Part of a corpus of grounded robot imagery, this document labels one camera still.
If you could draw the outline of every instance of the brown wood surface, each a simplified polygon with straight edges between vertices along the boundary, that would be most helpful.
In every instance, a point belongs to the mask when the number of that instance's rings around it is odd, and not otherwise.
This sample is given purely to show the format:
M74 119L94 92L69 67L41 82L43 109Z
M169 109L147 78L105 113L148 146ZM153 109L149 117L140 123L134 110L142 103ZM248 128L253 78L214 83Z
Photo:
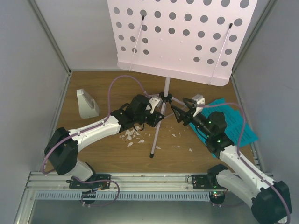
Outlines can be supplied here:
M107 93L110 83L119 75L130 74L143 84L148 94L158 94L164 89L164 77L120 71L74 72L64 100L64 106L58 127L67 130L86 126L107 115ZM98 103L100 116L81 119L76 97L77 89L85 89ZM169 92L178 99L192 98L196 94L205 97L206 104L225 98L226 102L237 102L231 82L226 86L208 86L178 79L171 79ZM124 103L130 103L137 94L142 94L139 85L130 78L117 80L111 92L111 109L116 110ZM172 113L167 106L166 115ZM120 138L125 133L101 139L82 150L78 157L88 162L97 172L171 172L171 173L205 173L221 161L213 158L206 146L198 139L190 127L178 124L174 116L162 121L157 146L153 159L149 157L154 140L155 128L148 125L139 131L140 136L132 140ZM250 146L242 148L247 158L253 161Z

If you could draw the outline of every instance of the white panel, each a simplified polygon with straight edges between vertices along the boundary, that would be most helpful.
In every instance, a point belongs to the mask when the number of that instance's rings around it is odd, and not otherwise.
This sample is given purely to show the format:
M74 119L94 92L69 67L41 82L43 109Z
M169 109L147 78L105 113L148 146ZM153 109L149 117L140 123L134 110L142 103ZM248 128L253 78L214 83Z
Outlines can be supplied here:
M66 71L25 0L0 1L0 217L14 221L39 169Z
M262 168L288 184L294 224L299 223L298 11L298 0L279 0L235 72L259 137Z
M206 84L213 76L211 84L225 85L256 2L108 0L118 65L129 70L132 63L134 71Z
M36 0L72 70L117 69L107 0Z

